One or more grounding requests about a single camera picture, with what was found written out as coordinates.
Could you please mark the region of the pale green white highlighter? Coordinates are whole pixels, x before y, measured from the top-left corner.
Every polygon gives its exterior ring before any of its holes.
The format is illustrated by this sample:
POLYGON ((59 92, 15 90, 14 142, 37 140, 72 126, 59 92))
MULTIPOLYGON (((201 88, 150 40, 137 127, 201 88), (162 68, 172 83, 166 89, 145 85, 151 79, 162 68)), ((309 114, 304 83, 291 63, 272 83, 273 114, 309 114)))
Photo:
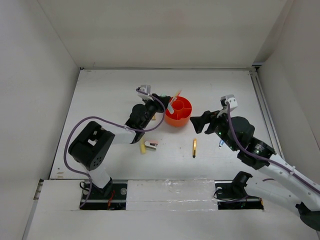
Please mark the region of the pale green white highlighter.
POLYGON ((174 112, 175 112, 175 110, 173 109, 172 104, 173 104, 173 102, 170 101, 169 104, 168 104, 168 106, 167 106, 167 109, 168 109, 168 111, 169 111, 169 113, 170 113, 171 115, 173 115, 174 112))

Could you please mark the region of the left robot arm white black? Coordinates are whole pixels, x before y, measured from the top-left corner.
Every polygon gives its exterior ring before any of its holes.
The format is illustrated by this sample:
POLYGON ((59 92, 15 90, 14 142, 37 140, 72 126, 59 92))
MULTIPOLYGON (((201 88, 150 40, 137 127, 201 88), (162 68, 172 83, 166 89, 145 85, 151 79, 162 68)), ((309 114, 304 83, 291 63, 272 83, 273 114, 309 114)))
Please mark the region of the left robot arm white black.
POLYGON ((158 125, 149 129, 147 126, 156 113, 166 113, 171 100, 170 96, 142 93, 139 88, 137 90, 143 104, 133 106, 124 125, 96 116, 86 117, 72 129, 65 145, 63 160, 66 162, 69 154, 82 165, 85 172, 72 171, 87 176, 89 188, 94 187, 95 194, 103 199, 111 194, 113 185, 112 178, 103 168, 103 160, 111 145, 138 143, 146 132, 158 128, 158 125))

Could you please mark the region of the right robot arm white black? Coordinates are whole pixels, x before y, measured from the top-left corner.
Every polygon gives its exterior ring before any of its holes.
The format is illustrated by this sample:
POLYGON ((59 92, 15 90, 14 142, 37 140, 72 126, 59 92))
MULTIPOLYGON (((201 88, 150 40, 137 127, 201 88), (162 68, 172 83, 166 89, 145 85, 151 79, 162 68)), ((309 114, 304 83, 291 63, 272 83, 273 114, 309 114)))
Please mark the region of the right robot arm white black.
POLYGON ((260 197, 273 202, 297 215, 312 228, 320 229, 320 186, 294 166, 288 164, 265 142, 254 137, 255 127, 241 116, 232 117, 228 109, 205 111, 201 116, 190 118, 196 133, 216 134, 237 158, 252 169, 267 175, 281 186, 257 180, 250 173, 240 171, 232 180, 230 201, 248 196, 260 197))

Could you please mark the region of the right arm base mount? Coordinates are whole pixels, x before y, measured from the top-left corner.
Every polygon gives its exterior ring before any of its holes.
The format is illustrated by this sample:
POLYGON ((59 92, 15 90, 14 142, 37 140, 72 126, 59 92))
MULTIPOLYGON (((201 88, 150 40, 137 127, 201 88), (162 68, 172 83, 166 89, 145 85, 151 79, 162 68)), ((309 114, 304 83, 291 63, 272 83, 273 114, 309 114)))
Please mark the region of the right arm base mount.
POLYGON ((215 181, 213 198, 218 210, 264 210, 263 201, 245 191, 247 181, 253 176, 240 171, 233 180, 215 181))

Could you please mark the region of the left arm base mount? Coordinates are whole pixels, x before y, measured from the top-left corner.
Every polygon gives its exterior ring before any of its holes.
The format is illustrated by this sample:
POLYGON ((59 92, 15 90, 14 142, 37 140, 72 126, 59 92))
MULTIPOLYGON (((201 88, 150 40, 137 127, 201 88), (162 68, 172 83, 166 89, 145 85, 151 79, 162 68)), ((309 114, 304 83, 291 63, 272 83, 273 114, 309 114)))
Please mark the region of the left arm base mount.
POLYGON ((86 203, 81 206, 88 195, 90 183, 81 181, 79 184, 82 189, 82 195, 80 200, 81 210, 106 210, 106 211, 123 211, 126 210, 128 182, 124 180, 116 180, 113 182, 111 190, 107 196, 93 185, 90 195, 86 203))

